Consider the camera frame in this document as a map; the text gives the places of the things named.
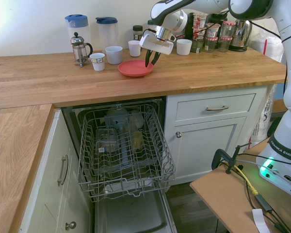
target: white mug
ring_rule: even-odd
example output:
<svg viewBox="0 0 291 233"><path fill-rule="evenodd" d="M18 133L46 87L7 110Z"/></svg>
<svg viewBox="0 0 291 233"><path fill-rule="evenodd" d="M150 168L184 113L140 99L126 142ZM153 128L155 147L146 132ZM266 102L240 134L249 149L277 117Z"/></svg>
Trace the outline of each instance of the white mug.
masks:
<svg viewBox="0 0 291 233"><path fill-rule="evenodd" d="M123 48L121 46L109 46L106 48L108 62L117 65L123 62Z"/></svg>
<svg viewBox="0 0 291 233"><path fill-rule="evenodd" d="M93 63L95 71L103 71L105 69L105 54L98 52L89 56L89 59Z"/></svg>
<svg viewBox="0 0 291 233"><path fill-rule="evenodd" d="M190 54L192 41L187 39L177 40L177 54L186 56Z"/></svg>
<svg viewBox="0 0 291 233"><path fill-rule="evenodd" d="M132 57L139 57L140 56L140 41L139 40L131 40L128 42L129 53Z"/></svg>

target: white cabinet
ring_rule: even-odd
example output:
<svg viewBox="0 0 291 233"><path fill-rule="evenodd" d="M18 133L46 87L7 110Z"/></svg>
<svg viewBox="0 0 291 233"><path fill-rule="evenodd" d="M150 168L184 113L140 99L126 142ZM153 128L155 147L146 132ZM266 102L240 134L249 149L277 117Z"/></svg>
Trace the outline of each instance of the white cabinet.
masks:
<svg viewBox="0 0 291 233"><path fill-rule="evenodd" d="M248 142L272 85L167 97L165 137L176 166L171 184L211 171L217 149Z"/></svg>
<svg viewBox="0 0 291 233"><path fill-rule="evenodd" d="M65 224L76 222L72 233L90 230L89 199L77 182L78 158L61 112L55 113L41 158L20 233L65 232Z"/></svg>

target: dishwasher rack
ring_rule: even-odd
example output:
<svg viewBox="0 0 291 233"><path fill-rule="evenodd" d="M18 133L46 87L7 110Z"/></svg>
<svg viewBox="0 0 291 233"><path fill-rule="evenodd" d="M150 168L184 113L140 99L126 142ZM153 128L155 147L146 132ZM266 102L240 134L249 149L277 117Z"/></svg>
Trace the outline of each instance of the dishwasher rack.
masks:
<svg viewBox="0 0 291 233"><path fill-rule="evenodd" d="M114 111L121 109L121 105L112 107ZM93 202L124 195L138 197L146 192L169 188L169 181L174 179L176 169L154 107L139 104L125 106L125 109L129 113L128 126L122 134L107 124L111 121L106 115L110 108L88 110L84 114L78 183ZM136 130L131 130L130 127L135 114L139 117L142 115L144 119L144 124L137 133L140 138L134 137ZM99 130L116 130L121 139L102 147L96 137ZM128 159L126 163L122 162L124 153Z"/></svg>

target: drawer handle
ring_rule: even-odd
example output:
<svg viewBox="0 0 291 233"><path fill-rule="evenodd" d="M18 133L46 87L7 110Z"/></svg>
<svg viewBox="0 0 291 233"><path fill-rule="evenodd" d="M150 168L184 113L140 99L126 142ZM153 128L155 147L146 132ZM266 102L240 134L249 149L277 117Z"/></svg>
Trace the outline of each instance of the drawer handle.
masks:
<svg viewBox="0 0 291 233"><path fill-rule="evenodd" d="M181 138L181 137L182 137L182 133L180 133L180 132L176 132L176 137L177 137L177 138Z"/></svg>
<svg viewBox="0 0 291 233"><path fill-rule="evenodd" d="M66 173L65 173L65 177L62 178L65 161L67 161ZM64 185L66 177L67 177L68 167L69 167L69 160L68 160L68 155L67 154L64 157L62 157L62 162L63 162L63 164L62 164L62 170L60 171L60 178L57 179L58 186Z"/></svg>
<svg viewBox="0 0 291 233"><path fill-rule="evenodd" d="M206 108L206 111L222 111L222 110L226 110L226 109L229 109L229 107L227 106L224 106L222 108Z"/></svg>
<svg viewBox="0 0 291 233"><path fill-rule="evenodd" d="M75 229L77 227L77 224L76 222L70 222L70 224L68 224L66 222L65 224L65 230L68 231L69 229Z"/></svg>

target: kettle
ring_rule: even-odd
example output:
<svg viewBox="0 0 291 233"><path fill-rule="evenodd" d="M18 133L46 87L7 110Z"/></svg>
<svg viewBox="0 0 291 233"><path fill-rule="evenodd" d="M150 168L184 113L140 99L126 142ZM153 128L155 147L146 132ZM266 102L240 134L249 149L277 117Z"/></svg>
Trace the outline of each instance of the kettle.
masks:
<svg viewBox="0 0 291 233"><path fill-rule="evenodd" d="M252 24L248 20L237 19L235 33L228 49L236 52L247 51L251 31Z"/></svg>
<svg viewBox="0 0 291 233"><path fill-rule="evenodd" d="M74 37L71 38L71 45L73 49L75 65L83 67L83 65L89 64L89 55L93 53L93 47L89 43L84 43L84 39L79 36L78 33L74 33ZM89 46L90 52L86 54L85 46Z"/></svg>

